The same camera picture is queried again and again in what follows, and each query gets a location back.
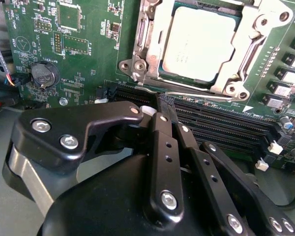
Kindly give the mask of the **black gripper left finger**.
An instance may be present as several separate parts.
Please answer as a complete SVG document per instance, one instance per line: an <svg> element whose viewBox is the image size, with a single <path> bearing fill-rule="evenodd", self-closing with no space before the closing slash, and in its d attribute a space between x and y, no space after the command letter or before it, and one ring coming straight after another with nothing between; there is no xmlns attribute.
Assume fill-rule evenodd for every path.
<svg viewBox="0 0 295 236"><path fill-rule="evenodd" d="M15 121L3 176L46 217L67 190L135 155L151 159L144 214L157 227L184 216L179 150L166 96L155 108L129 101L28 110Z"/></svg>

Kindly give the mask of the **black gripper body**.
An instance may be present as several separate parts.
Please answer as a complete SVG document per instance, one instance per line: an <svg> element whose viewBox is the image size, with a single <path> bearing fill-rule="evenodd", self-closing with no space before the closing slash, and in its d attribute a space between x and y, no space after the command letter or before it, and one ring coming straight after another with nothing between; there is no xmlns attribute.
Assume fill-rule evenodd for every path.
<svg viewBox="0 0 295 236"><path fill-rule="evenodd" d="M182 171L183 219L161 229L147 220L151 159L127 157L61 194L49 209L41 236L221 236L199 181Z"/></svg>

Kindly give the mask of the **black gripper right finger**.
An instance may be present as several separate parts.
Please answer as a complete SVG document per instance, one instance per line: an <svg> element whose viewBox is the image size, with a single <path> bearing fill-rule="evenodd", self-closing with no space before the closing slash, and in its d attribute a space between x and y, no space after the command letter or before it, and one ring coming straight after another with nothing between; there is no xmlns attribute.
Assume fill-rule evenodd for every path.
<svg viewBox="0 0 295 236"><path fill-rule="evenodd" d="M178 121L174 99L166 96L178 142L199 176L217 236L295 236L292 220L217 145L198 145L192 131Z"/></svg>

